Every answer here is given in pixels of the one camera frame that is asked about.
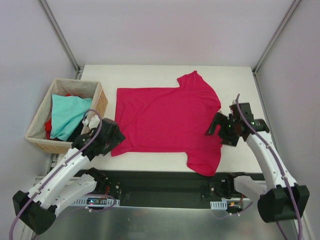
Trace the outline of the pink t shirt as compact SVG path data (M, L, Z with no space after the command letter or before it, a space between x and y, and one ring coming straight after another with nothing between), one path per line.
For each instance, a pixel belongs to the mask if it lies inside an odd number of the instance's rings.
M221 161L221 139L207 136L221 102L195 70L177 79L178 87L118 88L115 121L125 140L111 155L186 153L187 167L215 175Z

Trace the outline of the wicker basket with cloth liner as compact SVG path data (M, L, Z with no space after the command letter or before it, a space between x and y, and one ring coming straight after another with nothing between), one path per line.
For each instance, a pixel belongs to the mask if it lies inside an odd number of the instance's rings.
M71 147L71 142L49 140L46 137L45 123L51 118L53 94L91 98L90 108L96 110L101 117L105 115L108 100L99 81L65 78L53 80L25 134L25 139L46 153L65 154Z

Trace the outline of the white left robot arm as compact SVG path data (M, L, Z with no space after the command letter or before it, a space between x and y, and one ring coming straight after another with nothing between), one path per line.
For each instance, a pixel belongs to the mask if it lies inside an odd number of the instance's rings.
M19 190L12 198L15 220L21 220L37 235L46 232L57 216L82 196L93 193L106 197L111 192L107 176L94 167L69 182L95 157L105 156L125 140L118 124L111 119L95 115L83 123L89 132L75 138L63 160L30 190Z

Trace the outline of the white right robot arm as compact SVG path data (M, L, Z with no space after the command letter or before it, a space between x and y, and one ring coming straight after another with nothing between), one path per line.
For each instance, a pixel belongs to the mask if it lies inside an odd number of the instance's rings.
M257 204L259 215L266 223L301 218L310 192L285 167L266 122L254 118L249 103L234 103L229 108L229 115L215 114L206 134L217 134L222 145L233 147L243 139L260 166L266 186L256 183L247 173L233 172L215 186L215 194L225 199L248 197Z

